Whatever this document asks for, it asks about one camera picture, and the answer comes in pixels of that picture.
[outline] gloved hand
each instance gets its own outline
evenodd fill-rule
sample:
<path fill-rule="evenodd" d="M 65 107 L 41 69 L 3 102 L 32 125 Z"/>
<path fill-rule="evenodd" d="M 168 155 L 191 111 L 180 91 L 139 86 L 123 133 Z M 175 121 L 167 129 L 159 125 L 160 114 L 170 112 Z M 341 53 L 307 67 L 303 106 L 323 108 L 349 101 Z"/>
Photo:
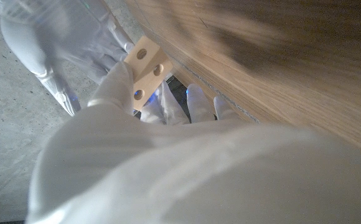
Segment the gloved hand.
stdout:
<path fill-rule="evenodd" d="M 100 84 L 133 48 L 104 1 L 0 0 L 0 15 L 8 46 L 72 116 L 81 107 L 59 62 Z"/>
<path fill-rule="evenodd" d="M 215 120 L 208 99 L 198 85 L 190 84 L 186 94 L 192 123 Z M 218 120 L 240 119 L 222 97 L 216 96 L 213 103 Z M 149 102 L 141 109 L 141 121 L 167 125 L 189 123 L 189 119 L 177 103 L 166 82 L 160 84 Z"/>
<path fill-rule="evenodd" d="M 192 122 L 166 83 L 132 117 L 118 62 L 35 164 L 26 223 L 361 223 L 361 151 L 310 130 L 250 125 L 197 85 Z"/>

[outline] concrete floor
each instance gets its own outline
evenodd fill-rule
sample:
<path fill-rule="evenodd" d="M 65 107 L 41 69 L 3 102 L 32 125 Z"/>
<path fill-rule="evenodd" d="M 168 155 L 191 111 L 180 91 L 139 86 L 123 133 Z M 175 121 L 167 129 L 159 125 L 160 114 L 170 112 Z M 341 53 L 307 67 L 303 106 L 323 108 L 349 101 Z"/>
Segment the concrete floor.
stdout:
<path fill-rule="evenodd" d="M 123 0 L 107 0 L 134 42 L 143 32 Z M 87 76 L 65 64 L 80 103 L 96 90 Z M 70 116 L 6 45 L 0 30 L 0 222 L 24 220 L 30 175 L 47 138 Z"/>

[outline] white sleeve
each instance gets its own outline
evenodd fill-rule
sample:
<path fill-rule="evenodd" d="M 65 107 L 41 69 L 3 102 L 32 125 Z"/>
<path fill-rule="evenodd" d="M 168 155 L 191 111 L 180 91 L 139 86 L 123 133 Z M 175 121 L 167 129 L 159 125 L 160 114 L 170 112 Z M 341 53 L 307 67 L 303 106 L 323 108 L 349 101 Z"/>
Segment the white sleeve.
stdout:
<path fill-rule="evenodd" d="M 361 151 L 238 120 L 77 113 L 41 152 L 27 223 L 361 223 Z"/>

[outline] drilled hole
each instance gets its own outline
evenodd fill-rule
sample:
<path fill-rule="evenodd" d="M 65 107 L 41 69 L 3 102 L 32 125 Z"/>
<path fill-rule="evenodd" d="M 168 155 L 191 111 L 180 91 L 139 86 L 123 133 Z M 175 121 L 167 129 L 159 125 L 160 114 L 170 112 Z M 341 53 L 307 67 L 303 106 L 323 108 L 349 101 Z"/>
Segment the drilled hole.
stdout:
<path fill-rule="evenodd" d="M 143 90 L 138 90 L 138 91 L 135 92 L 135 95 L 133 95 L 133 98 L 135 100 L 140 100 L 143 96 L 144 96 L 144 91 Z"/>
<path fill-rule="evenodd" d="M 156 65 L 156 67 L 154 67 L 153 74 L 155 76 L 159 76 L 159 75 L 161 75 L 163 70 L 164 70 L 164 66 L 162 66 L 161 64 Z"/>
<path fill-rule="evenodd" d="M 146 49 L 141 49 L 139 50 L 139 52 L 136 54 L 136 58 L 141 60 L 144 58 L 144 56 L 146 56 L 146 54 L 148 53 L 148 51 Z"/>

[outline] wooden panel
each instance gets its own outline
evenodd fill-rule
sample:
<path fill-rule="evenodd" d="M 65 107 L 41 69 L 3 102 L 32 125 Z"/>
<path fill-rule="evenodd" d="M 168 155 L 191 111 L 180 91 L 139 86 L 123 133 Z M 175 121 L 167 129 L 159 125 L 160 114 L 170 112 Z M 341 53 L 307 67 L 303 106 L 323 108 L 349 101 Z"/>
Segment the wooden panel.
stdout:
<path fill-rule="evenodd" d="M 330 131 L 361 147 L 361 2 L 126 2 L 188 75 L 261 122 Z"/>

